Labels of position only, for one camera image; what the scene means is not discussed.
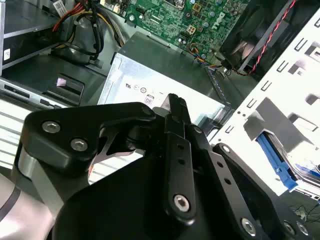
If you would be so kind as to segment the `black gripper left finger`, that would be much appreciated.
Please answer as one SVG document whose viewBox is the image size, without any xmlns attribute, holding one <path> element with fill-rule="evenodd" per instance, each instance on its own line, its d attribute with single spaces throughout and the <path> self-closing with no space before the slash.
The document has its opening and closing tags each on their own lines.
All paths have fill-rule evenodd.
<svg viewBox="0 0 320 240">
<path fill-rule="evenodd" d="M 178 222 L 196 218 L 191 143 L 180 100 L 166 115 L 140 102 L 35 111 L 24 122 L 17 162 L 54 216 L 76 193 L 139 159 L 164 163 L 163 208 Z"/>
</svg>

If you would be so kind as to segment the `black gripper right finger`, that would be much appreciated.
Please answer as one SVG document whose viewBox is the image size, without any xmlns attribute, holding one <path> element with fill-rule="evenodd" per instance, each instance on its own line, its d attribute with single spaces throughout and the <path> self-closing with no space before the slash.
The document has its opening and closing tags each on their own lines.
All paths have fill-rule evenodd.
<svg viewBox="0 0 320 240">
<path fill-rule="evenodd" d="M 211 147 L 179 100 L 195 177 L 197 219 L 184 240 L 310 240 L 299 217 L 226 144 Z"/>
</svg>

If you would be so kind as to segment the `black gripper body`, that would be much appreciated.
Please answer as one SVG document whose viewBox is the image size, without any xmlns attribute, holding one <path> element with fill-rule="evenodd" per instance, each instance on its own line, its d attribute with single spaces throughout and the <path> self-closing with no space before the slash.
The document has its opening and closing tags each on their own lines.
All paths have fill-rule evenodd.
<svg viewBox="0 0 320 240">
<path fill-rule="evenodd" d="M 207 170 L 195 172 L 195 222 L 186 226 L 163 207 L 164 161 L 138 159 L 73 195 L 61 209 L 55 240 L 245 240 Z"/>
</svg>

